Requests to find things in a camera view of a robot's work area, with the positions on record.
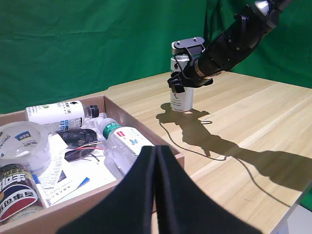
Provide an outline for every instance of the green screen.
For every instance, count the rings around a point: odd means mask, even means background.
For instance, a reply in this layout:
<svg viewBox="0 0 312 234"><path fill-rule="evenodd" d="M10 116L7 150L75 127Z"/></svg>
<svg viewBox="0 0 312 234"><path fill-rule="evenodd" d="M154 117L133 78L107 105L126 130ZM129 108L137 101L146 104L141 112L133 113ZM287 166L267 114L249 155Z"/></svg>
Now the green screen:
<svg viewBox="0 0 312 234"><path fill-rule="evenodd" d="M211 39L251 2L0 0L0 113L168 72L172 41ZM312 87L311 9L295 0L233 71Z"/></svg>

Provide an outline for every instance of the black object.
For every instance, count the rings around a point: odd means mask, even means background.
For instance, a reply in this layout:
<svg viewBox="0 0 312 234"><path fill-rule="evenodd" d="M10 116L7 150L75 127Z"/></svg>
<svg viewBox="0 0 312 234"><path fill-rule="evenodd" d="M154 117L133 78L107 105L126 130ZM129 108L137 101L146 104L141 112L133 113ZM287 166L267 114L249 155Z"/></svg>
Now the black object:
<svg viewBox="0 0 312 234"><path fill-rule="evenodd" d="M292 1L258 0L246 5L235 15L235 22L209 43L200 57L192 59L183 71L171 74L169 87L177 93L184 92L181 85L198 88L207 85L207 78L235 67L277 26L279 15Z"/></svg>
<svg viewBox="0 0 312 234"><path fill-rule="evenodd" d="M168 146L143 147L117 187L57 233L150 234L154 196L160 234L261 233L207 197Z"/></svg>
<svg viewBox="0 0 312 234"><path fill-rule="evenodd" d="M92 129L71 129L58 132L58 134L68 146L72 147L80 147L98 140L97 133ZM92 152L93 149L71 150L65 153L65 160L69 162L77 160L90 155Z"/></svg>
<svg viewBox="0 0 312 234"><path fill-rule="evenodd" d="M92 113L92 118L96 118L99 115L99 110L97 105L90 105L91 113Z"/></svg>

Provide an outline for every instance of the clear tape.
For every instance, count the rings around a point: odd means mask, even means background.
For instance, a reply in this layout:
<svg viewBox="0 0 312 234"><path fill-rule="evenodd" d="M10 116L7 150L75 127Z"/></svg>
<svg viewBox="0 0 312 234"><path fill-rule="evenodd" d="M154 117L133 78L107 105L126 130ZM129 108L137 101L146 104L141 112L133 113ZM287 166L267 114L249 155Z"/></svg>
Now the clear tape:
<svg viewBox="0 0 312 234"><path fill-rule="evenodd" d="M38 123L13 122L0 127L0 166L25 165L37 176L51 162L48 132Z"/></svg>

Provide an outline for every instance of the plastic bottle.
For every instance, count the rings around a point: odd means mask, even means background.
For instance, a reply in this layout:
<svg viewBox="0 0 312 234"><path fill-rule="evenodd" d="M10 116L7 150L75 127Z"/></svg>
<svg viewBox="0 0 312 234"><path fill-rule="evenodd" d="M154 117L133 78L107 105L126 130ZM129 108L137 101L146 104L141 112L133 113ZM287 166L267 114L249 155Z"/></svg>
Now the plastic bottle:
<svg viewBox="0 0 312 234"><path fill-rule="evenodd" d="M153 146L137 129L122 127L112 118L104 119L99 130L107 140L108 150L115 164L124 174L130 170L143 146Z"/></svg>
<svg viewBox="0 0 312 234"><path fill-rule="evenodd" d="M80 128L86 120L99 115L97 105L85 106L80 101L59 102L25 109L26 120L43 125L48 133Z"/></svg>

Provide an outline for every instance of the table surface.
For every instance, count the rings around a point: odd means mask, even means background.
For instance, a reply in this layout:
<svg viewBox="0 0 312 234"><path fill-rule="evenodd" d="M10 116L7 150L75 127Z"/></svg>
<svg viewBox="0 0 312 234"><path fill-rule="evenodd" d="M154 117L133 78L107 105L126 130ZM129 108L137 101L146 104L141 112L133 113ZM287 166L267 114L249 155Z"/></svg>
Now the table surface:
<svg viewBox="0 0 312 234"><path fill-rule="evenodd" d="M175 145L209 197L270 233L312 180L312 89L226 72L194 90L193 110L178 113L169 76L100 93Z"/></svg>

